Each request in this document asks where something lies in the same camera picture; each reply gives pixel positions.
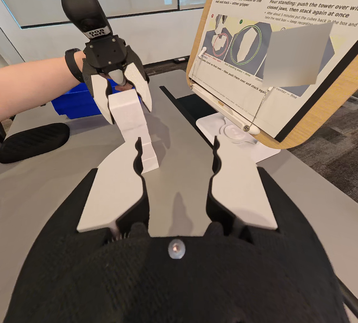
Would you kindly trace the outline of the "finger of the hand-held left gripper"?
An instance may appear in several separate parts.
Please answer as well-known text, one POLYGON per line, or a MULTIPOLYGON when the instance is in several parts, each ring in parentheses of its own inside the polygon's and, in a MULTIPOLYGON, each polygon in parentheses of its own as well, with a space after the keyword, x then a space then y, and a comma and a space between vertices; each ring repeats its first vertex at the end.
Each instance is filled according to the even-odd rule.
POLYGON ((101 75, 91 75, 93 99, 101 114, 109 122, 114 124, 114 119, 109 108, 109 95, 112 94, 110 82, 101 75))
POLYGON ((149 85, 146 79, 141 75, 135 63, 127 65, 124 71, 124 77, 127 82, 131 83, 139 97, 142 99, 144 106, 149 112, 152 112, 153 104, 149 90, 149 85))

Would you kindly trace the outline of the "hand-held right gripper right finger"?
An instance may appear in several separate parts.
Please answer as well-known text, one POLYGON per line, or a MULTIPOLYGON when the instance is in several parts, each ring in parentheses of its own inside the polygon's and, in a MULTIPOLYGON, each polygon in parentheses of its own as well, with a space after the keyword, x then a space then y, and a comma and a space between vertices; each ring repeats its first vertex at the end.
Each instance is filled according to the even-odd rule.
POLYGON ((226 136, 214 139, 212 171, 207 215, 225 236, 240 235, 247 226, 278 229, 256 163, 226 136))

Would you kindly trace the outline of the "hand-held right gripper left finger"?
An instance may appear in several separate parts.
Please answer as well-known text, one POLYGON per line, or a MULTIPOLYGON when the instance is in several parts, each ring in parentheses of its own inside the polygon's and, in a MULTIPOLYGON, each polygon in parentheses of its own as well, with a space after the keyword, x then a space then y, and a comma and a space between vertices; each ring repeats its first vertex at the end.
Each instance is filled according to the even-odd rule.
POLYGON ((141 222, 149 226, 150 206, 142 177, 141 139, 125 142, 98 166, 77 231, 108 228, 114 238, 128 236, 141 222))

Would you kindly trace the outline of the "white hard foam cube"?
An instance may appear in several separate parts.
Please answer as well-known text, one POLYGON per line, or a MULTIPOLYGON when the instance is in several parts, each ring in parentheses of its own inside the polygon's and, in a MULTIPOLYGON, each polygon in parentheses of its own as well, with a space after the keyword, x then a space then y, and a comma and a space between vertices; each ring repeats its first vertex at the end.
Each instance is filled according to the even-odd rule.
POLYGON ((109 95, 109 109, 121 132, 146 123, 135 89, 109 95))
POLYGON ((148 157, 146 159, 142 156, 141 160, 142 160, 142 166, 143 166, 142 174, 159 168, 158 159, 156 156, 148 157))
POLYGON ((129 129, 120 128, 120 131, 125 142, 137 142, 140 137, 142 145, 151 143, 147 124, 141 124, 135 128, 129 129))
POLYGON ((146 161, 152 158, 156 158, 155 151, 153 149, 152 143, 142 143, 142 161, 146 161))

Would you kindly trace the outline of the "person's left forearm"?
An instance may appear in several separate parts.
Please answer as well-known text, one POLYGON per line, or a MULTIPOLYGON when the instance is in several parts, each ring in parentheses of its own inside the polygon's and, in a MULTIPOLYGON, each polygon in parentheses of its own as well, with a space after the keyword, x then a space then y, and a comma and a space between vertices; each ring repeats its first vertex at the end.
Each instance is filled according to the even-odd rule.
POLYGON ((65 57, 3 67, 0 69, 0 120, 46 104, 79 83, 65 57))

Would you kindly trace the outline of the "blue plastic bin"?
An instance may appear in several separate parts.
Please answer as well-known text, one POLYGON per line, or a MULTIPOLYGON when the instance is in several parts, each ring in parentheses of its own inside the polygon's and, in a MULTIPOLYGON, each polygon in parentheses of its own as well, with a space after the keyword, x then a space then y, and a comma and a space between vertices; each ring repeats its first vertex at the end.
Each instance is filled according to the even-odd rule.
MULTIPOLYGON (((115 84, 112 79, 109 79, 108 81, 113 90, 117 84, 115 84)), ((85 83, 80 83, 51 102, 59 115, 66 115, 69 119, 101 114, 85 83)))

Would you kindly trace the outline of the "black wristband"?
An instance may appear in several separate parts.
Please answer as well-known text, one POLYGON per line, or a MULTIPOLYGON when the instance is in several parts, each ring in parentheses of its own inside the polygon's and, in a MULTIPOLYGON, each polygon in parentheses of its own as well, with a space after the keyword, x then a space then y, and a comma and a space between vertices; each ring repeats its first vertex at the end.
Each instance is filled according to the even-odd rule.
POLYGON ((78 48, 72 48, 65 51, 65 62, 66 65, 71 72, 71 74, 74 76, 75 79, 77 79, 80 83, 84 83, 84 78, 82 71, 79 69, 74 54, 77 52, 80 52, 81 50, 78 48))

